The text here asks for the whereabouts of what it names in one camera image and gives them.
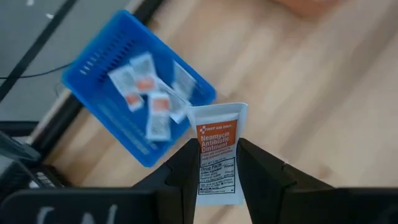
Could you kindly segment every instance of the black cable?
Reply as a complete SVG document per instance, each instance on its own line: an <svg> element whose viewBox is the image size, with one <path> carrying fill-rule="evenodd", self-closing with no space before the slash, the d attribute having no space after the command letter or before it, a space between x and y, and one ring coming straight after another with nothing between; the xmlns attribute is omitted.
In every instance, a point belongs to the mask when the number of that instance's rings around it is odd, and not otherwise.
<svg viewBox="0 0 398 224"><path fill-rule="evenodd" d="M43 72L43 73L39 73L39 74L35 74L35 75L27 75L27 76L24 76L24 77L0 77L0 80L39 77L39 76L42 76L42 75L47 75L47 74L50 74L50 73L52 73L52 72L56 72L56 71L58 71L58 70L67 68L67 67L69 67L71 64L72 64L72 63L68 63L68 64L66 64L66 65L62 65L62 66L57 67L57 68L55 68L55 69L52 69L52 70L50 70L50 71Z"/></svg>

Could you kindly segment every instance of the blue plastic basket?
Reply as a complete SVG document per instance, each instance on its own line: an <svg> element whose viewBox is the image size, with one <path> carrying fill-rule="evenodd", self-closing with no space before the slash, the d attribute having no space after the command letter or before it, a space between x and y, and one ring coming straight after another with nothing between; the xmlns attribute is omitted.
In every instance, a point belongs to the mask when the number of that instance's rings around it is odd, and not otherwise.
<svg viewBox="0 0 398 224"><path fill-rule="evenodd" d="M174 79L173 61L197 80L190 99L192 105L207 105L215 100L215 89L127 11L114 15L63 74L62 80L142 165L150 167L188 129L189 121L185 118L177 124L171 120L171 141L151 142L145 138L146 96L145 107L132 113L108 77L108 72L144 52L152 53L157 74L166 84L170 85Z"/></svg>

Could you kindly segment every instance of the gray surface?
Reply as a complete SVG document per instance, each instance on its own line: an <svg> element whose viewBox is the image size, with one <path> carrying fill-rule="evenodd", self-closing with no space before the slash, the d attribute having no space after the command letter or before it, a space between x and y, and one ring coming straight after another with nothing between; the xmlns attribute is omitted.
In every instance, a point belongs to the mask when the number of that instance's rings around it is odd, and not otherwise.
<svg viewBox="0 0 398 224"><path fill-rule="evenodd" d="M25 74L45 72L71 62L109 18L129 0L78 0ZM0 1L0 76L9 75L50 21L63 0ZM62 71L19 80L0 102L1 121L39 121L57 99ZM0 173L10 160L0 156Z"/></svg>

